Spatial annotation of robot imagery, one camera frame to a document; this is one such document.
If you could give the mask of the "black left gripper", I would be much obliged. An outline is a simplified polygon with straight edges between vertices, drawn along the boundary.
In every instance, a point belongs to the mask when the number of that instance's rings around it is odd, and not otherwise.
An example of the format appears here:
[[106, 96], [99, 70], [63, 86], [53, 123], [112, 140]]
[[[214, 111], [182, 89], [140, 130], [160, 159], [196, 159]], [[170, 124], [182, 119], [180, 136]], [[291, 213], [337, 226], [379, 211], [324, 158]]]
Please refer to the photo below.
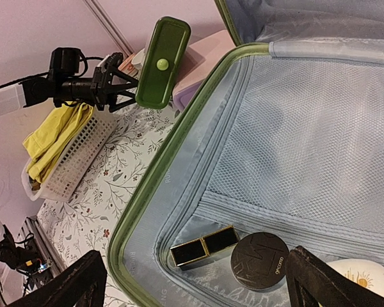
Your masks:
[[48, 81], [54, 105], [60, 107], [67, 102], [82, 102], [97, 109], [108, 107], [114, 113], [134, 104], [138, 80], [118, 69], [124, 54], [108, 54], [94, 69], [92, 77], [79, 73], [80, 63], [88, 69], [88, 58], [78, 48], [58, 47], [52, 51]]

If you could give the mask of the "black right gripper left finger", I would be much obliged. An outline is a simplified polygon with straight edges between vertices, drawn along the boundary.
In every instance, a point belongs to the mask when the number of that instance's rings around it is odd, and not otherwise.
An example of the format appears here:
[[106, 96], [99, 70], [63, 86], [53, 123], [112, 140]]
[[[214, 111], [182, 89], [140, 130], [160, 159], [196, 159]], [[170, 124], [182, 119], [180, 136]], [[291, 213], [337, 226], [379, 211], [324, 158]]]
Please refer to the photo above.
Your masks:
[[91, 250], [48, 284], [10, 306], [103, 306], [107, 270], [99, 251]]

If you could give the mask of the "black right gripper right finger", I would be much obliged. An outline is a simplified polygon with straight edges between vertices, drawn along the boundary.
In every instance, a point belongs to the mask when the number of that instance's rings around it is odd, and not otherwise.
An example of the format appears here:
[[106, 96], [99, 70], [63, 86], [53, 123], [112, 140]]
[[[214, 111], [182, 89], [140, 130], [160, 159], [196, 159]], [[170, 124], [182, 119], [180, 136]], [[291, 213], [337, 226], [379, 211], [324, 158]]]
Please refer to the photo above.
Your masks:
[[384, 297], [343, 277], [302, 246], [290, 250], [285, 277], [291, 306], [384, 306]]

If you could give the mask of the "white green drawer box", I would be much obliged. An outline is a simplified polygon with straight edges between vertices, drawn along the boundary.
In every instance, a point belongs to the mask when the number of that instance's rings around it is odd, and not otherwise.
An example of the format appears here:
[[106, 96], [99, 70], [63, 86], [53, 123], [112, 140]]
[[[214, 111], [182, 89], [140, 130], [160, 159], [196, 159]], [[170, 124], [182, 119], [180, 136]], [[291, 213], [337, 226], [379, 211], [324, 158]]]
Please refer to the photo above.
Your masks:
[[156, 22], [136, 90], [138, 105], [150, 109], [168, 105], [190, 35], [183, 20], [162, 17]]

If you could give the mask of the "purple drawer box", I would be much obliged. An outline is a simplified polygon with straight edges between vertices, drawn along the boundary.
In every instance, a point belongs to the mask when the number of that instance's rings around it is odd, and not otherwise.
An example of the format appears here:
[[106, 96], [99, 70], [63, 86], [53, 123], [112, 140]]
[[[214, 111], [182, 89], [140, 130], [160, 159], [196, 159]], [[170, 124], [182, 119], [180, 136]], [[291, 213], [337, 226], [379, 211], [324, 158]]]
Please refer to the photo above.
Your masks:
[[211, 34], [187, 49], [172, 91], [173, 106], [185, 110], [197, 89], [220, 59], [235, 47], [226, 29]]

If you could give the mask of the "yellow garment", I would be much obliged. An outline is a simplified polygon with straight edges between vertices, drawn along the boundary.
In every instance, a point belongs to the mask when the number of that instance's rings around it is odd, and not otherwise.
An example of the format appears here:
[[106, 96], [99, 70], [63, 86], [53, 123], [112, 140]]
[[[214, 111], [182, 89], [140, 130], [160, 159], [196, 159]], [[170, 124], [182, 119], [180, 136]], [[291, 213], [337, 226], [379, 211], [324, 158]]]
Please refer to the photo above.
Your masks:
[[55, 108], [41, 126], [22, 142], [31, 162], [26, 168], [29, 177], [43, 183], [54, 168], [68, 143], [91, 119], [94, 107], [88, 104]]

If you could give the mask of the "white perforated plastic basket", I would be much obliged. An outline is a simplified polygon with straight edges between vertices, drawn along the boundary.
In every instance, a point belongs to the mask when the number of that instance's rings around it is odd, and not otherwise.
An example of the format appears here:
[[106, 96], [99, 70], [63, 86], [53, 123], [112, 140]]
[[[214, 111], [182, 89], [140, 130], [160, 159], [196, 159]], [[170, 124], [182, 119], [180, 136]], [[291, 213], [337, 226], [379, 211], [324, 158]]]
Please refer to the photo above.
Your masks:
[[64, 147], [61, 156], [36, 191], [26, 169], [22, 170], [21, 182], [28, 198], [68, 201], [90, 164], [117, 126], [114, 114], [94, 110], [92, 117], [74, 138]]

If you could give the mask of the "green hard-shell suitcase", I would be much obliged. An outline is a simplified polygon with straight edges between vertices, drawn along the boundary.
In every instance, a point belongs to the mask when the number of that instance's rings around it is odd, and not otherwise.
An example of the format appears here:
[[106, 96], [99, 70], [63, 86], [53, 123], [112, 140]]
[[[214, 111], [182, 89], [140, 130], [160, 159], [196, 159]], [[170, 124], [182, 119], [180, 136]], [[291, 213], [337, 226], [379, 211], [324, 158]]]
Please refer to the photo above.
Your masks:
[[176, 267], [170, 248], [233, 226], [324, 263], [384, 266], [384, 1], [218, 1], [236, 48], [202, 83], [111, 238], [139, 306], [291, 306], [286, 277], [238, 282], [235, 246]]

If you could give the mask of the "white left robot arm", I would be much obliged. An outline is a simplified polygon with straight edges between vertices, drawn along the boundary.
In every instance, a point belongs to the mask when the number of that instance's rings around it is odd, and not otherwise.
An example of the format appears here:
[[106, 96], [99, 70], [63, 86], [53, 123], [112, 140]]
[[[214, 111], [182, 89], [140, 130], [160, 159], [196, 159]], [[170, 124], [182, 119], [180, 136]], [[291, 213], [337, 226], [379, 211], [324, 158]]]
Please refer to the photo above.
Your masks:
[[98, 58], [91, 77], [85, 77], [88, 61], [81, 49], [58, 47], [52, 51], [49, 70], [0, 85], [0, 116], [52, 99], [55, 107], [88, 104], [114, 113], [135, 103], [138, 80], [120, 71], [124, 56], [115, 52]]

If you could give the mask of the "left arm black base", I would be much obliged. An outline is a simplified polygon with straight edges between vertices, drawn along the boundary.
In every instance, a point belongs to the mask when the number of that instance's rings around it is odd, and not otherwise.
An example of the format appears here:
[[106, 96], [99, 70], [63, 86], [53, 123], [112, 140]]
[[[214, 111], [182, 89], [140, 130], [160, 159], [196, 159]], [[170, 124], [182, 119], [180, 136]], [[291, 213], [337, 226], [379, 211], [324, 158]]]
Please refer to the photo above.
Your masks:
[[23, 240], [16, 242], [6, 225], [0, 224], [0, 262], [27, 277], [37, 274], [43, 260], [41, 254], [33, 249], [34, 245], [31, 245], [34, 239], [35, 234], [29, 232]]

